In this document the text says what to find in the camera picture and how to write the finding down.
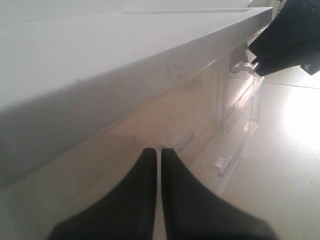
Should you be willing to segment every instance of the floor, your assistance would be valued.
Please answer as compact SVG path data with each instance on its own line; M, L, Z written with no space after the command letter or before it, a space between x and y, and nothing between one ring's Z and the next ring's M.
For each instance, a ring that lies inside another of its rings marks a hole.
M269 75L260 123L224 198L282 240L320 239L320 73Z

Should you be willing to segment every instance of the white floor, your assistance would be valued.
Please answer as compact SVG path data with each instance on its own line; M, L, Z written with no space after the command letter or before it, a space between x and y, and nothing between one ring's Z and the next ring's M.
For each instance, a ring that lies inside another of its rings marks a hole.
M266 77L259 127L224 198L282 240L320 240L320 73Z

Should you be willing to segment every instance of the tiled floor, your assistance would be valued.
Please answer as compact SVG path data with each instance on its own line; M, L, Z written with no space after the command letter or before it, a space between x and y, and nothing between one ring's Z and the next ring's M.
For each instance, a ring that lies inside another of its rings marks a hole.
M320 73L267 76L260 124L224 198L282 240L320 239Z

